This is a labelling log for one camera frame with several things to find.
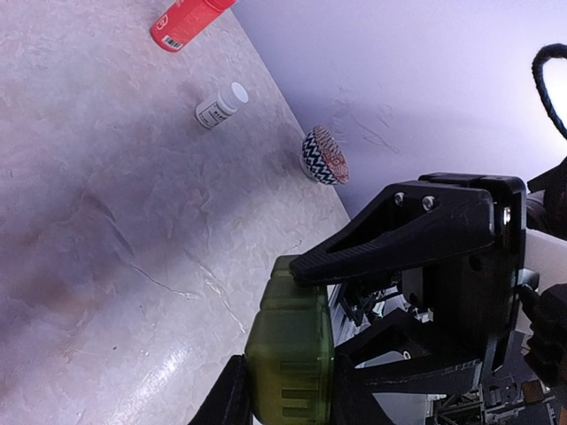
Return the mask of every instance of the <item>wire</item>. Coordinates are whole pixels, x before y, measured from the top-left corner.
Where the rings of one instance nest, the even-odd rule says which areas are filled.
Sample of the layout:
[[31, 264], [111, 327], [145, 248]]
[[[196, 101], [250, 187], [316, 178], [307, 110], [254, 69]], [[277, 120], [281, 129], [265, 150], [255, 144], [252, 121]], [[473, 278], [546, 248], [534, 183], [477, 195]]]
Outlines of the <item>wire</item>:
[[545, 80], [543, 79], [543, 66], [550, 59], [567, 59], [567, 46], [560, 43], [545, 46], [538, 52], [532, 62], [533, 79], [535, 80], [535, 87], [540, 93], [541, 102], [546, 108], [548, 117], [553, 121], [557, 130], [559, 130], [559, 133], [561, 133], [561, 135], [567, 140], [567, 128], [565, 128], [565, 125], [561, 118], [559, 118], [559, 115], [557, 115], [557, 112], [555, 112], [553, 103], [549, 98], [548, 88], [546, 87]]

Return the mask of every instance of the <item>white label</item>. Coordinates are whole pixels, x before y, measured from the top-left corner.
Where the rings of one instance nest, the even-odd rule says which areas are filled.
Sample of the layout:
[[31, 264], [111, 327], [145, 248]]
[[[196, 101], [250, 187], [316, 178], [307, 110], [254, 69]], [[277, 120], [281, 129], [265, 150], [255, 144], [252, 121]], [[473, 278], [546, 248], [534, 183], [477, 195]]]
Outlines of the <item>white label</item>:
[[218, 102], [214, 102], [199, 114], [201, 121], [209, 128], [213, 128], [217, 124], [223, 122], [229, 116], [230, 115], [228, 115], [221, 109]]
[[183, 45], [180, 42], [175, 41], [169, 35], [166, 35], [165, 37], [163, 37], [163, 40], [161, 40], [161, 41], [164, 42], [165, 44], [167, 44], [172, 49], [175, 49], [175, 50], [179, 50], [183, 47]]

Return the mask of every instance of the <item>marble tabletop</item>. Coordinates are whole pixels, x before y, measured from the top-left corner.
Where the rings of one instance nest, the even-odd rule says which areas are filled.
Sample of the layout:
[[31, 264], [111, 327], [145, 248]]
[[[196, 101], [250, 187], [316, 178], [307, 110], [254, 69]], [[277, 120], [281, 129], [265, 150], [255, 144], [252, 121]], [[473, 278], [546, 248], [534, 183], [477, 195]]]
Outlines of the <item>marble tabletop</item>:
[[[182, 52], [161, 0], [0, 3], [0, 423], [185, 424], [277, 256], [348, 218], [228, 12]], [[194, 108], [233, 80], [213, 130]]]

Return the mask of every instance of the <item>red container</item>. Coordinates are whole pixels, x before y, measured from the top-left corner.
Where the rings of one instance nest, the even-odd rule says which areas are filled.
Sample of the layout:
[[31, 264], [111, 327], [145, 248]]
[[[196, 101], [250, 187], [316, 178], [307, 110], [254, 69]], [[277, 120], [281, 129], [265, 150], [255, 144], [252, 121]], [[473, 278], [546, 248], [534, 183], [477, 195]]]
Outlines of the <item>red container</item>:
[[176, 52], [233, 6], [237, 0], [184, 0], [169, 8], [150, 33], [162, 49]]

